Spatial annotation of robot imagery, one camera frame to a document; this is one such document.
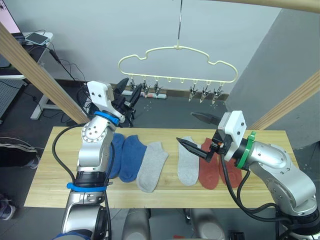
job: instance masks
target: monitor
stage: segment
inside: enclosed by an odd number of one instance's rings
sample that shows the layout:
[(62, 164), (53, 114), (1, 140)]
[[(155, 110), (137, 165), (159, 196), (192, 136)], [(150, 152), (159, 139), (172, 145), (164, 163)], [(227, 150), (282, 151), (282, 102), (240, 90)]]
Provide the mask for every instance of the monitor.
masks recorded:
[(15, 38), (24, 37), (3, 0), (0, 0), (0, 22)]

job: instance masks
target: wooden beam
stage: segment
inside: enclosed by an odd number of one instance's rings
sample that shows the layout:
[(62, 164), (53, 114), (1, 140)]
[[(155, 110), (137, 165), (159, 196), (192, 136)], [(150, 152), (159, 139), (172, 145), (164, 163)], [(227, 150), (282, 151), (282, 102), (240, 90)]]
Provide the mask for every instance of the wooden beam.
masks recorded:
[(289, 96), (268, 111), (249, 129), (264, 130), (284, 115), (298, 107), (300, 104), (311, 98), (320, 90), (320, 71), (318, 70), (301, 86), (294, 90)]
[(215, 0), (320, 13), (320, 0)]
[(77, 103), (24, 50), (0, 22), (0, 54), (76, 123), (89, 121)]

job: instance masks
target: gray wall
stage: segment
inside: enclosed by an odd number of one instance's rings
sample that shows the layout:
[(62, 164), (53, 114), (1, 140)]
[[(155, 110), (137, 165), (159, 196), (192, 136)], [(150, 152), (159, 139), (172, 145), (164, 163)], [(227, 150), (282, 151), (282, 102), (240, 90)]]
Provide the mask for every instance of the gray wall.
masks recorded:
[[(252, 57), (226, 105), (243, 110), (250, 126), (320, 67), (319, 14), (283, 9)], [(268, 127), (286, 130), (300, 148), (320, 140), (320, 95)]]
[[(54, 46), (62, 59), (83, 70), (87, 80), (116, 83), (124, 76), (118, 61), (130, 54), (177, 44), (180, 0), (6, 0), (25, 32), (46, 29), (54, 34)], [(203, 50), (213, 61), (235, 65), (241, 74), (280, 12), (280, 8), (248, 4), (183, 1), (180, 44)], [(229, 80), (233, 70), (212, 67), (202, 55), (155, 52), (150, 61), (132, 60), (123, 65), (130, 72), (189, 78)], [(64, 70), (44, 57), (45, 67), (58, 79), (69, 79)], [(147, 79), (151, 85), (154, 79)], [(188, 89), (192, 83), (168, 83), (168, 89)], [(229, 93), (234, 84), (223, 87)]]

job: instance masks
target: blue sock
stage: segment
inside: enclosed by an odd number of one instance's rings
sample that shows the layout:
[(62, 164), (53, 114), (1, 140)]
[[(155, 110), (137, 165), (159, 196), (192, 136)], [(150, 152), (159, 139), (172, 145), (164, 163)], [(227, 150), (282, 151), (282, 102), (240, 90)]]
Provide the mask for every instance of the blue sock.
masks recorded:
[[(120, 171), (122, 147), (124, 145), (124, 141), (125, 141), (125, 137), (122, 134), (115, 133), (113, 135), (112, 143), (113, 143), (113, 146), (114, 146), (115, 156), (114, 156), (114, 161), (113, 161), (113, 165), (112, 165), (112, 168), (111, 168), (111, 172), (110, 172), (110, 175), (109, 175), (110, 179), (115, 178), (118, 175), (119, 171)], [(109, 148), (109, 161), (108, 161), (108, 168), (107, 169), (109, 169), (109, 167), (110, 167), (112, 155), (113, 155), (113, 151), (112, 151), (112, 147), (110, 145), (110, 148)]]
[(128, 136), (123, 143), (121, 169), (119, 178), (129, 183), (137, 178), (147, 146), (143, 145), (137, 135)]

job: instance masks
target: sock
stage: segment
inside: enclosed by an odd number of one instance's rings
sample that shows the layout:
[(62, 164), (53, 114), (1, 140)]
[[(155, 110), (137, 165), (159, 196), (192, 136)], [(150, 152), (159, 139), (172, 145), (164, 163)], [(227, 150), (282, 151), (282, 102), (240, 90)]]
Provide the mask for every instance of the sock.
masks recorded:
[(152, 193), (155, 190), (168, 156), (159, 141), (146, 146), (142, 165), (136, 177), (136, 184), (141, 191)]
[[(194, 141), (190, 136), (185, 136), (183, 139), (192, 143)], [(199, 157), (189, 152), (180, 143), (178, 143), (179, 160), (178, 160), (178, 177), (179, 180), (186, 186), (196, 184), (199, 175)]]
[(132, 182), (137, 178), (146, 148), (139, 141), (138, 135), (128, 136), (124, 140), (119, 172), (119, 178), (124, 183)]
[[(210, 138), (206, 138), (201, 145), (204, 151), (210, 151), (212, 143)], [(218, 154), (214, 153), (210, 162), (206, 162), (202, 157), (199, 158), (199, 182), (206, 189), (214, 189), (219, 182)]]
[[(115, 178), (120, 171), (121, 155), (122, 155), (122, 148), (124, 145), (124, 141), (125, 141), (125, 137), (122, 134), (115, 133), (113, 135), (112, 143), (114, 146), (115, 155), (114, 155), (114, 161), (113, 161), (112, 169), (111, 169), (110, 176), (109, 176), (110, 179)], [(113, 153), (112, 147), (110, 145), (110, 147), (109, 147), (109, 161), (108, 161), (108, 168), (107, 169), (109, 169), (109, 167), (110, 167), (113, 154), (114, 153)]]
[[(222, 164), (220, 162), (220, 157), (219, 157), (219, 173), (220, 173), (220, 177), (222, 179), (222, 182), (224, 184), (226, 184), (226, 179), (225, 179), (225, 175), (224, 175), (224, 169), (222, 167)], [(230, 179), (230, 183), (231, 183), (231, 187), (237, 188), (239, 186), (239, 184), (242, 181), (242, 173), (241, 173), (241, 169), (237, 168), (235, 166), (235, 159), (231, 158), (230, 161), (225, 161), (225, 165), (226, 165), (226, 169), (228, 171), (228, 175), (229, 175), (229, 179)]]

